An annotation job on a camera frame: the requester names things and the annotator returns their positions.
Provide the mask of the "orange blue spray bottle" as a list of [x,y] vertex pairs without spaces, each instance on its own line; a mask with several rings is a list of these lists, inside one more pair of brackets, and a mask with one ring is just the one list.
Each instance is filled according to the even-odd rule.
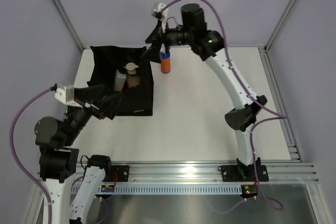
[[169,73],[171,71],[171,54],[170,50],[165,46],[161,46],[160,50],[161,72]]

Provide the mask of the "clear amber soap bottle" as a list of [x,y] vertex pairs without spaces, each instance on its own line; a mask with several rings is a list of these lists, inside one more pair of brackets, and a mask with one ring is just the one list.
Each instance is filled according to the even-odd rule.
[[113,87],[114,91],[121,92],[124,88],[126,79],[127,79],[127,75],[125,73],[121,73],[119,70],[116,70],[114,87]]

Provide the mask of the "black canvas bag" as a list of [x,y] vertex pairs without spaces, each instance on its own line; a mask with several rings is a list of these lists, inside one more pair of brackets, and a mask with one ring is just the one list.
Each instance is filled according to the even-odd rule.
[[136,73],[140,77],[140,84],[135,87],[129,87],[128,84],[123,86],[117,116],[152,116],[154,81],[151,64],[140,58],[147,48],[91,46],[90,49],[93,52],[94,68],[87,85],[103,84],[100,98],[115,94],[116,72],[126,74],[125,66],[132,62],[138,66]]

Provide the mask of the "beige pump bottle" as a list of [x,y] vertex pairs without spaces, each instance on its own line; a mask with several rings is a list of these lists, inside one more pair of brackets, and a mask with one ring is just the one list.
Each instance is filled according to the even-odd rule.
[[134,62],[126,64],[125,69],[127,71],[127,85],[129,88],[136,87],[141,84],[141,77],[138,73],[139,66]]

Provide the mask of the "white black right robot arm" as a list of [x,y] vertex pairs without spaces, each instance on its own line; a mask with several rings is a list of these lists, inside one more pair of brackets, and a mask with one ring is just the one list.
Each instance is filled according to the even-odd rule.
[[169,28],[167,14],[168,7],[165,4],[154,6],[152,16],[158,21],[145,40],[150,47],[141,59],[165,67],[170,57],[170,47],[188,45],[214,71],[234,106],[225,114],[225,121],[234,130],[238,146],[237,164],[223,165],[219,170],[224,181],[252,181],[257,171],[263,172],[265,168],[261,165],[260,158],[253,153],[248,132],[255,125],[257,115],[262,106],[266,105],[267,98],[258,95],[248,86],[231,60],[220,33],[207,28],[204,11],[199,4],[183,5],[182,24],[175,28]]

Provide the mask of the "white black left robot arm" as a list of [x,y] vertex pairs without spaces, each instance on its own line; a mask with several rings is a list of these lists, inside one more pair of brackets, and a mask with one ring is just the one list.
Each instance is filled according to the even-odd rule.
[[83,167],[83,181],[75,198],[70,198],[77,182],[79,156],[79,150],[72,148],[74,141],[92,117],[112,120],[123,97],[121,92],[103,96],[104,89],[102,84],[75,88],[67,83],[50,88],[67,110],[62,120],[47,116],[34,129],[35,143],[41,152],[39,174],[46,191],[44,223],[86,223],[91,204],[98,190],[104,187],[102,183],[115,188],[118,182],[128,180],[127,166],[113,165],[109,156],[92,155]]

